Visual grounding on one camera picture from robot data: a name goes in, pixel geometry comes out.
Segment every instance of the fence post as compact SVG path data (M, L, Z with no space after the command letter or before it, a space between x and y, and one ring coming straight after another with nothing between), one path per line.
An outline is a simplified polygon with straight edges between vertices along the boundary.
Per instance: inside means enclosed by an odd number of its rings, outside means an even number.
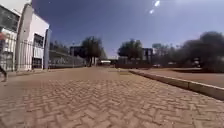
M30 31L30 23L32 20L34 9L30 4L26 4L23 8L22 16L20 18L18 26L18 36L16 39L16 49L15 49L15 70L18 70L18 65L21 64L21 59L23 56L20 56L20 43L24 40L27 40Z
M49 49L50 49L50 39L51 39L52 31L47 29L45 36L45 44L44 44L44 69L48 69L49 67Z

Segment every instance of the green tree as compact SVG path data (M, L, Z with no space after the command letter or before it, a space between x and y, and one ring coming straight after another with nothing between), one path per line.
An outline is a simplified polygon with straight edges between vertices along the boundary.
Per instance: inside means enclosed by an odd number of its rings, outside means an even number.
M125 56L129 60L142 58L142 43L140 40L130 40L124 42L118 49L119 56Z
M169 62L177 61L177 49L173 46L155 43L152 47L155 50L155 54L153 56L154 63L167 66Z
M92 66L92 59L100 57L102 53L102 41L94 36L87 37L82 41L80 56L86 58L89 66Z
M202 69L210 72L224 71L224 36L218 32L206 32L197 40L188 40L179 49L179 62L197 60Z

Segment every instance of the building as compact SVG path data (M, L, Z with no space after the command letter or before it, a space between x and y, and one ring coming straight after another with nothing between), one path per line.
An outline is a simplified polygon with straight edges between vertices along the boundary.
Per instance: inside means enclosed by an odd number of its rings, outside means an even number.
M151 48L143 48L142 51L142 60L150 63L152 61L153 50Z
M1 0L0 27L6 35L1 65L6 70L43 69L47 65L51 31L35 13L32 0Z

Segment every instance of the paving brick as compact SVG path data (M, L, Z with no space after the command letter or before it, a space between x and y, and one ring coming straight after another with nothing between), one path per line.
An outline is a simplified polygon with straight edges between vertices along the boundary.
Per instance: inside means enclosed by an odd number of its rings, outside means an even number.
M89 127L93 127L95 125L95 121L89 117L83 117L82 121L86 123Z
M0 117L10 127L224 125L223 102L144 77L120 75L116 69L63 69L60 73L15 78L9 85L16 86L5 86L0 93Z
M99 117L97 117L96 120L97 120L98 122L101 122L101 121L106 120L109 116L110 116L110 115L109 115L108 112L104 112L104 113L100 114Z
M109 128L110 126L111 126L111 122L107 120L107 121L101 122L100 124L98 124L94 128Z
M47 117L38 119L37 124L41 125L41 124L48 123L48 122L53 121L53 120L54 120L54 116L47 116Z

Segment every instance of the window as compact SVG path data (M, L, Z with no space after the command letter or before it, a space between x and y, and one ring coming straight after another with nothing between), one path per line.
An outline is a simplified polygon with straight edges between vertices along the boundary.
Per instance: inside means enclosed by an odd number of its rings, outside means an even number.
M44 44L44 37L34 34L34 45L37 47L43 47Z
M42 68L42 59L32 58L32 68Z
M17 31L19 16L0 6L0 26Z

